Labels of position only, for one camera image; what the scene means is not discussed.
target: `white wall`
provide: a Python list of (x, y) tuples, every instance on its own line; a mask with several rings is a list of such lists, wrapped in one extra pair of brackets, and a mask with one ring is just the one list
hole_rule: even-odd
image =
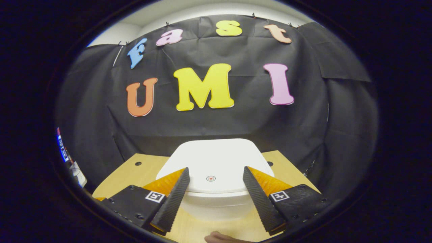
[(313, 20), (293, 8), (272, 0), (162, 0), (142, 8), (107, 29), (89, 46), (130, 42), (150, 31), (166, 25), (199, 16), (239, 14), (272, 19), (301, 26)]

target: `yellow letter m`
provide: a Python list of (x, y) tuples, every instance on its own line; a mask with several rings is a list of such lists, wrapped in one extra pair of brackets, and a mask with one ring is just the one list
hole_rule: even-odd
[(178, 79), (178, 111), (190, 111), (194, 104), (189, 100), (189, 93), (197, 103), (198, 107), (203, 108), (206, 104), (210, 91), (212, 98), (209, 101), (211, 108), (228, 108), (234, 106), (234, 100), (229, 96), (228, 72), (231, 66), (225, 63), (212, 65), (204, 81), (198, 77), (195, 71), (190, 68), (182, 68), (174, 72), (174, 77)]

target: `red target sticker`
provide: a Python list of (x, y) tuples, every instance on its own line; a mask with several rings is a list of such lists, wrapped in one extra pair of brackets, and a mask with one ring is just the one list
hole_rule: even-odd
[(209, 182), (212, 182), (212, 181), (216, 180), (216, 177), (214, 177), (214, 176), (208, 176), (206, 178), (206, 180), (209, 181)]

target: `black fabric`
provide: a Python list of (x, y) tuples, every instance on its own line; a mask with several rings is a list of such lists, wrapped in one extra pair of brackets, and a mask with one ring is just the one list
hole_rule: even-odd
[[(218, 36), (220, 20), (238, 21), (243, 33)], [(292, 43), (278, 42), (263, 27), (268, 24), (286, 30)], [(180, 42), (155, 45), (173, 29), (184, 31)], [(143, 59), (131, 69), (127, 53), (142, 38), (147, 38)], [(217, 63), (232, 67), (229, 91), (235, 105), (177, 111), (178, 80), (173, 73), (191, 67), (203, 79)], [(267, 63), (288, 67), (293, 104), (269, 102), (272, 85), (263, 69)], [(131, 116), (126, 87), (152, 77), (158, 78), (152, 111)], [(207, 16), (160, 28), (123, 48), (87, 48), (65, 80), (57, 121), (89, 187), (99, 185), (135, 153), (171, 156), (186, 141), (245, 138), (261, 152), (279, 150), (302, 172), (315, 161), (308, 178), (326, 196), (340, 198), (364, 176), (375, 146), (378, 112), (372, 90), (355, 55), (316, 23), (293, 28), (248, 16)], [(141, 85), (140, 106), (144, 91)]]

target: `pink letter i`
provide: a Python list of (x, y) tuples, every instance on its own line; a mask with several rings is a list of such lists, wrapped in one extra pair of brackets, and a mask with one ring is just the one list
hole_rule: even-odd
[(288, 68), (279, 63), (265, 64), (264, 69), (270, 74), (271, 84), (273, 87), (273, 96), (270, 98), (272, 105), (291, 105), (294, 103), (294, 97), (289, 94), (288, 82), (286, 81), (285, 71)]

